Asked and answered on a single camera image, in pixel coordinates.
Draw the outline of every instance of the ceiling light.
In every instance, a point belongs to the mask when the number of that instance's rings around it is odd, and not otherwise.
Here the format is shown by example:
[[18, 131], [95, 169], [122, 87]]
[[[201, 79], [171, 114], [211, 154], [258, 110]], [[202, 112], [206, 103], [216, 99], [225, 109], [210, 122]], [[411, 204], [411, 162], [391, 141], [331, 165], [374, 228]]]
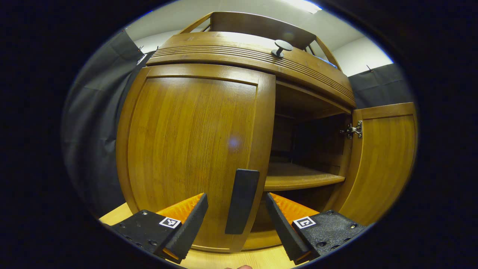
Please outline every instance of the ceiling light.
[[305, 1], [305, 0], [282, 0], [284, 2], [287, 2], [293, 6], [295, 6], [298, 9], [305, 10], [307, 12], [310, 12], [312, 14], [315, 14], [317, 11], [322, 10], [315, 4]]

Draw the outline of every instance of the decorative grooves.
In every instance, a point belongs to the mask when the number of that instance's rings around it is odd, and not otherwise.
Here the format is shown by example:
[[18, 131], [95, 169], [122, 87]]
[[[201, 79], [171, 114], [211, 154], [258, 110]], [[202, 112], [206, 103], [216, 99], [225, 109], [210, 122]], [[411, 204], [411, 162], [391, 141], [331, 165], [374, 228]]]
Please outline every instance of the decorative grooves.
[[355, 101], [355, 97], [352, 91], [349, 91], [347, 88], [335, 82], [334, 80], [330, 79], [329, 77], [315, 70], [312, 70], [306, 66], [295, 63], [289, 59], [282, 58], [281, 60], [277, 60], [272, 55], [268, 53], [260, 52], [260, 51], [238, 48], [238, 47], [226, 47], [226, 46], [215, 46], [215, 45], [181, 46], [181, 47], [158, 49], [150, 58], [150, 60], [154, 60], [154, 58], [161, 57], [161, 56], [169, 56], [169, 55], [177, 55], [177, 54], [187, 54], [187, 55], [188, 54], [216, 54], [216, 55], [239, 56], [239, 57], [262, 61], [268, 64], [274, 64], [277, 66], [281, 66], [283, 68], [293, 70], [295, 72], [299, 72], [310, 78], [318, 80], [330, 86], [331, 88], [337, 90], [338, 92], [342, 93], [343, 95], [350, 98], [351, 100]]

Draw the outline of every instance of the door hinge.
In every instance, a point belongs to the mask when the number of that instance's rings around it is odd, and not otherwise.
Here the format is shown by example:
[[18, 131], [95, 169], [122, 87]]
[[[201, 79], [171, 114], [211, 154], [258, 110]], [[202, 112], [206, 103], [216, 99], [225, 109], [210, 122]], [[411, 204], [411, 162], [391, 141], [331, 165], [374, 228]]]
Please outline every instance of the door hinge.
[[340, 133], [341, 134], [347, 134], [347, 139], [352, 139], [352, 135], [354, 133], [356, 133], [358, 135], [358, 137], [361, 139], [362, 136], [363, 136], [362, 121], [358, 121], [356, 127], [352, 127], [352, 124], [350, 123], [349, 125], [347, 125], [347, 129], [346, 130], [340, 130]]

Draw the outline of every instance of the cabinet knob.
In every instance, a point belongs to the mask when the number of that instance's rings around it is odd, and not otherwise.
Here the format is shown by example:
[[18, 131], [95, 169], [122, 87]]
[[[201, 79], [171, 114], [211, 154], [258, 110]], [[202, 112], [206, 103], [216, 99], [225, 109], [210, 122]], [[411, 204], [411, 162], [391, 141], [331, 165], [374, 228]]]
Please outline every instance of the cabinet knob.
[[284, 57], [284, 53], [282, 53], [283, 50], [286, 50], [286, 51], [291, 51], [292, 50], [292, 45], [285, 42], [284, 40], [276, 40], [275, 42], [275, 45], [279, 47], [279, 49], [274, 49], [271, 51], [272, 55], [278, 57], [278, 58], [283, 58]]

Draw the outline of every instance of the cabinet door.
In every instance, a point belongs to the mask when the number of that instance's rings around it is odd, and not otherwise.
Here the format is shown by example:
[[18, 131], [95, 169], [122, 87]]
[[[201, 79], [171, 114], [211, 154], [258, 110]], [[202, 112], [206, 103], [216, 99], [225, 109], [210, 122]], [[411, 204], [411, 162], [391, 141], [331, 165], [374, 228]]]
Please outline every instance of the cabinet door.
[[[193, 247], [240, 251], [254, 221], [272, 142], [275, 76], [238, 67], [145, 67], [121, 112], [117, 165], [133, 213], [205, 192]], [[241, 235], [225, 234], [236, 169], [260, 172]]]
[[363, 137], [353, 134], [348, 172], [332, 209], [363, 225], [376, 222], [410, 176], [417, 147], [413, 103], [354, 110]]

